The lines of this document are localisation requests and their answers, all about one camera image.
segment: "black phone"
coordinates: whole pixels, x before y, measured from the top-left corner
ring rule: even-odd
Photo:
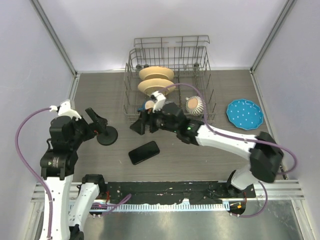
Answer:
[[[152,158],[160,153],[160,149],[155,141],[151,141],[129,152],[129,157],[133,165],[137,165],[144,160]]]

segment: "white panel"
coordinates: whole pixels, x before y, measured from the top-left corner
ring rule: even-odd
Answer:
[[[320,1],[298,0],[256,71],[278,142],[298,156],[299,179],[319,231]],[[290,167],[292,159],[285,159]]]
[[[78,71],[124,68],[134,38],[209,35],[212,67],[251,67],[286,0],[40,0]]]
[[[28,0],[0,7],[0,233],[3,240],[24,239],[35,178],[15,150],[15,133],[30,113],[59,104],[72,75]],[[21,150],[40,172],[53,113],[40,113],[20,134]]]

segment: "metal wire rack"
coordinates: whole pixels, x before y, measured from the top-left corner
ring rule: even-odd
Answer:
[[[123,111],[131,122],[138,119],[138,109],[149,97],[138,90],[141,82],[139,71],[146,67],[161,66],[174,71],[174,83],[195,86],[204,96],[208,109],[208,122],[215,119],[216,96],[206,45],[209,36],[172,36],[135,38],[134,49],[129,52],[124,74]],[[201,120],[203,116],[192,116],[186,111],[186,98],[197,96],[187,86],[177,86],[166,97],[183,109],[189,118]]]

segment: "yellow plate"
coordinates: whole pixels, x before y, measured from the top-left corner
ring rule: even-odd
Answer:
[[[146,67],[139,72],[139,77],[142,81],[149,79],[166,79],[172,81],[172,79],[174,79],[174,76],[174,71],[162,66]]]
[[[172,81],[162,79],[162,78],[154,78],[154,79],[148,79],[140,82],[138,85],[139,91],[143,92],[144,94],[147,94],[150,96],[153,92],[159,91],[169,85],[174,84]],[[164,95],[167,95],[168,93],[171,93],[173,90],[175,90],[176,86],[172,86],[169,89],[166,89],[162,93]]]

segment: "polka dot plate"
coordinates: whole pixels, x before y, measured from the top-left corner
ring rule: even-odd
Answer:
[[[244,130],[257,129],[264,122],[264,114],[253,101],[237,99],[228,105],[229,121]]]

